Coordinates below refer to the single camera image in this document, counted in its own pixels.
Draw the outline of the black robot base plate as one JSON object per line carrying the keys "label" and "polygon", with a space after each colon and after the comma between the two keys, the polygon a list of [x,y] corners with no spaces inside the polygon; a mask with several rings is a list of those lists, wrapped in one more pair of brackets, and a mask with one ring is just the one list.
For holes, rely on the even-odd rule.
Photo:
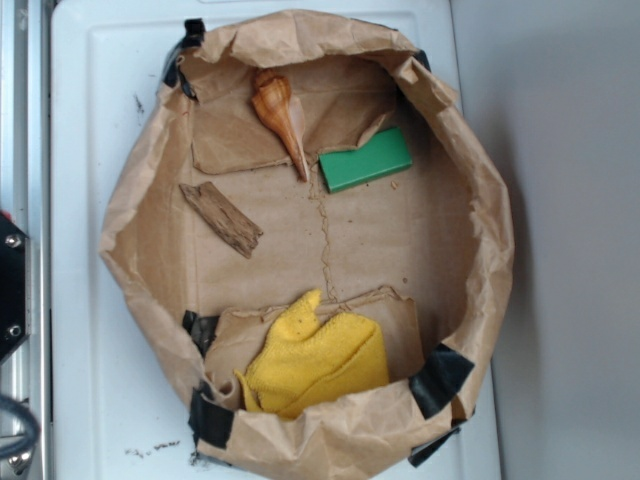
{"label": "black robot base plate", "polygon": [[31,333],[29,236],[1,211],[1,364]]}

